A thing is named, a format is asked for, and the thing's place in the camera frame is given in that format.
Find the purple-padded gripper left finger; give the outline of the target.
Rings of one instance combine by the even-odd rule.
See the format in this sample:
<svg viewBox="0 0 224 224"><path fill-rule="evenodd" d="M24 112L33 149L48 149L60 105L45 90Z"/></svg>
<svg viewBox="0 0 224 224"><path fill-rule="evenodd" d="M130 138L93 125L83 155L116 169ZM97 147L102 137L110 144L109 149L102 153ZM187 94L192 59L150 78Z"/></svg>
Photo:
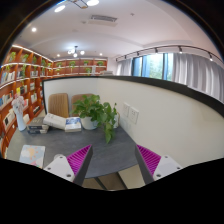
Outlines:
<svg viewBox="0 0 224 224"><path fill-rule="evenodd" d="M93 148L87 145L69 156L58 155L44 170L81 186L92 155Z"/></svg>

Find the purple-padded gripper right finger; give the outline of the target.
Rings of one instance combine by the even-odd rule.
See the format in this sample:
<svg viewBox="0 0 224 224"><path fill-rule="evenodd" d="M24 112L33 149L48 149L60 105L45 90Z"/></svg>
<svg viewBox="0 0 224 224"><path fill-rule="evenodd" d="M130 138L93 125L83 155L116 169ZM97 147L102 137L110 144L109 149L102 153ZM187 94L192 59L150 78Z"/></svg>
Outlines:
<svg viewBox="0 0 224 224"><path fill-rule="evenodd" d="M160 156L141 145L135 146L135 156L145 184L150 184L182 169L172 157Z"/></svg>

